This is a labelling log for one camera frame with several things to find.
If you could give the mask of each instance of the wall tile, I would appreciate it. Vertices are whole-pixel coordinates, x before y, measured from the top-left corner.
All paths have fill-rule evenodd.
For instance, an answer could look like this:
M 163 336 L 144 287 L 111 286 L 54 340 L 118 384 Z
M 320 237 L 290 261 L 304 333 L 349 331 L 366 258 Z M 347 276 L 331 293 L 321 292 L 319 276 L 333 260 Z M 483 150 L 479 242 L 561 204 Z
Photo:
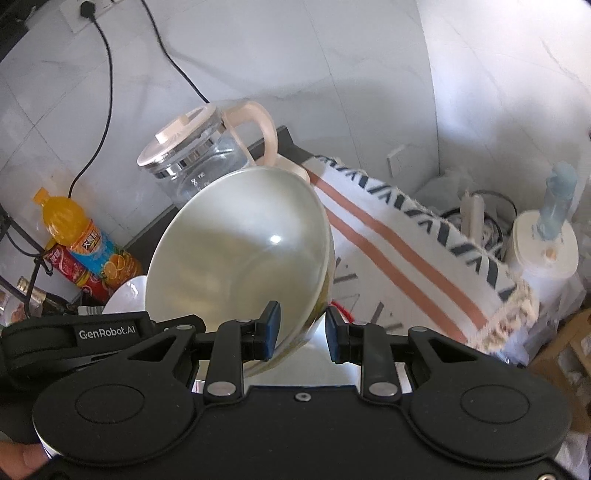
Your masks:
M 166 29 L 172 54 L 210 100 L 289 95 L 329 74 L 299 0 L 203 2 Z
M 105 61 L 96 31 L 74 35 L 59 10 L 49 12 L 0 63 L 0 73 L 35 124 L 92 69 Z
M 296 145 L 313 154 L 339 157 L 347 166 L 359 168 L 349 123 L 332 77 L 290 95 L 254 99 L 269 110 L 276 125 L 288 127 Z
M 41 245 L 49 240 L 41 209 L 33 202 L 33 196 L 41 187 L 52 195 L 66 195 L 74 175 L 52 152 L 39 132 L 33 128 L 25 141 L 0 170 L 0 203 Z M 84 191 L 74 199 L 106 232 L 118 225 L 105 212 L 99 196 L 81 179 L 76 188 Z
M 131 242 L 131 239 L 133 238 L 129 230 L 127 228 L 122 227 L 121 225 L 117 225 L 114 230 L 105 233 L 112 241 L 114 241 L 120 247 L 124 247 L 125 245 L 127 245 L 129 242 Z
M 538 208 L 551 166 L 591 172 L 591 9 L 566 0 L 420 0 L 442 170 Z
M 367 59 L 354 67 L 337 65 L 335 85 L 345 108 L 359 161 L 367 172 L 413 194 L 438 172 L 437 127 L 430 78 L 401 64 L 397 70 Z M 387 155 L 401 145 L 424 150 L 418 176 L 410 183 L 390 176 Z
M 159 187 L 153 189 L 151 196 L 123 219 L 122 224 L 131 236 L 129 240 L 138 235 L 156 216 L 171 205 L 172 202 Z
M 138 5 L 141 5 L 139 0 L 132 1 Z M 148 8 L 154 16 L 154 20 L 156 21 L 156 26 L 158 27 L 159 32 L 164 38 L 168 38 L 169 30 L 166 20 L 175 15 L 182 14 L 189 8 L 195 7 L 197 4 L 200 4 L 204 1 L 207 0 L 167 0 L 165 2 L 158 0 L 146 0 L 146 3 L 148 4 Z
M 33 124 L 0 75 L 0 168 L 18 148 Z
M 63 0 L 48 0 L 42 6 L 40 6 L 35 13 L 29 16 L 26 20 L 26 26 L 29 30 L 37 28 L 37 25 L 43 21 L 43 19 L 60 8 L 60 4 Z
M 111 127 L 84 178 L 100 192 L 106 211 L 124 226 L 138 206 L 161 194 L 152 175 L 137 166 L 138 155 L 155 132 L 199 101 L 161 57 L 151 33 L 120 48 L 114 63 L 117 75 Z M 101 65 L 39 123 L 40 132 L 71 171 L 86 164 L 100 141 L 108 94 L 107 65 Z M 153 212 L 153 218 L 159 213 Z
M 306 0 L 361 167 L 409 194 L 437 174 L 433 85 L 409 2 Z M 387 155 L 400 145 L 392 172 Z

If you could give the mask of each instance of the white plate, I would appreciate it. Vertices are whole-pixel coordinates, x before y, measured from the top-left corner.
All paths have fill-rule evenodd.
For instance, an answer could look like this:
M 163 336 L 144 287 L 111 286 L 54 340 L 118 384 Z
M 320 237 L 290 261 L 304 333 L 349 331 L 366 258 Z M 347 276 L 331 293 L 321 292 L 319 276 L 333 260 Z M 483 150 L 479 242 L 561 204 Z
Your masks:
M 103 314 L 143 312 L 146 309 L 147 280 L 146 275 L 140 275 L 121 285 L 107 302 Z

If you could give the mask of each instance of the bottle label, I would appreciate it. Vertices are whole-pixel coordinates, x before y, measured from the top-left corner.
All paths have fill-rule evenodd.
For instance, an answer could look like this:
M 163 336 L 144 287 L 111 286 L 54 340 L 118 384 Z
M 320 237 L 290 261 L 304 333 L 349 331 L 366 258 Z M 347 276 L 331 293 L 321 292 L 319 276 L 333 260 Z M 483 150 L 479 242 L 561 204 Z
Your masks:
M 87 291 L 96 300 L 103 303 L 109 300 L 111 295 L 105 282 L 76 260 L 63 245 L 55 244 L 45 258 L 74 285 Z
M 115 245 L 92 220 L 70 246 L 70 252 L 109 287 L 118 288 L 130 278 L 141 275 L 138 261 Z

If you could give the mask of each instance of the orange juice bottle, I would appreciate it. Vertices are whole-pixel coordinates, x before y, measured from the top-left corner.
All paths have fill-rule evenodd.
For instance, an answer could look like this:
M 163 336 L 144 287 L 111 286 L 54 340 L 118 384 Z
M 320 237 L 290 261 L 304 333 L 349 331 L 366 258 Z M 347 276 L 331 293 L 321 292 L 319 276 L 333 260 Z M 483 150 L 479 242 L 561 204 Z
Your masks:
M 41 188 L 33 201 L 41 205 L 43 223 L 56 242 L 109 287 L 118 288 L 142 274 L 139 262 L 115 245 L 74 200 L 51 197 Z

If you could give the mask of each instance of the kitchen counter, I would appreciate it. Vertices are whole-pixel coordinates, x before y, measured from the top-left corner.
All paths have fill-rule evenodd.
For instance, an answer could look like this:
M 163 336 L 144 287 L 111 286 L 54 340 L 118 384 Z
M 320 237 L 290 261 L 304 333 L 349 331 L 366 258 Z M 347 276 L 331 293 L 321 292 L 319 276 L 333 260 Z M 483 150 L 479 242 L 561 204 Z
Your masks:
M 279 154 L 285 158 L 289 158 L 292 162 L 301 165 L 308 158 L 313 155 L 303 148 L 294 144 L 289 130 L 285 125 L 277 128 L 277 137 L 279 139 Z M 248 150 L 252 158 L 255 160 L 262 157 L 264 152 L 264 142 L 260 139 L 258 142 L 252 144 Z M 132 254 L 144 268 L 144 273 L 148 272 L 148 267 L 152 261 L 154 251 L 158 246 L 158 242 L 164 235 L 164 231 L 173 221 L 173 218 L 178 213 L 178 208 L 171 206 L 163 211 L 156 219 L 154 219 L 138 236 L 136 236 L 125 248 Z

